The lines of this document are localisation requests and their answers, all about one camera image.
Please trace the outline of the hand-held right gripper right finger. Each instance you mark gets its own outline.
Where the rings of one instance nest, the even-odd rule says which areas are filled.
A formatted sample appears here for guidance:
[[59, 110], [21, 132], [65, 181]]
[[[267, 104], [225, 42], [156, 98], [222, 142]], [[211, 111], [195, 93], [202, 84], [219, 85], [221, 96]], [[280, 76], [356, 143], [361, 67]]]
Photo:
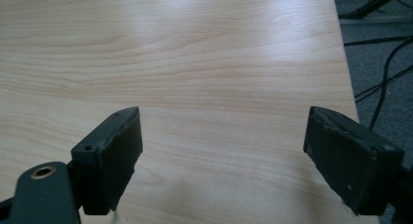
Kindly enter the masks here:
[[354, 213], [381, 215], [404, 151], [347, 116], [310, 108], [304, 152]]

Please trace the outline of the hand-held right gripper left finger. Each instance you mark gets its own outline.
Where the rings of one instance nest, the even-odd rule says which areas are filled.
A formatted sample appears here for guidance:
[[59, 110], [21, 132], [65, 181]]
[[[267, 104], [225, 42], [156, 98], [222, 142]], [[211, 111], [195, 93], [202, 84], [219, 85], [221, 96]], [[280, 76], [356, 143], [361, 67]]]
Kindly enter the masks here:
[[87, 215], [116, 210], [143, 151], [139, 108], [111, 114], [71, 150], [76, 206]]

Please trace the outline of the black metal stand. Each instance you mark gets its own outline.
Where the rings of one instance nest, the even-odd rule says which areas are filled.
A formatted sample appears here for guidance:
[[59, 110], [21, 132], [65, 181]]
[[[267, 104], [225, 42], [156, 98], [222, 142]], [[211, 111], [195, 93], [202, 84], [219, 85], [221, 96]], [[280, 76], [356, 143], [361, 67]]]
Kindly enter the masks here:
[[363, 19], [372, 12], [378, 10], [380, 7], [388, 4], [392, 0], [371, 0], [365, 5], [349, 12], [346, 14], [341, 14], [338, 16], [338, 19]]

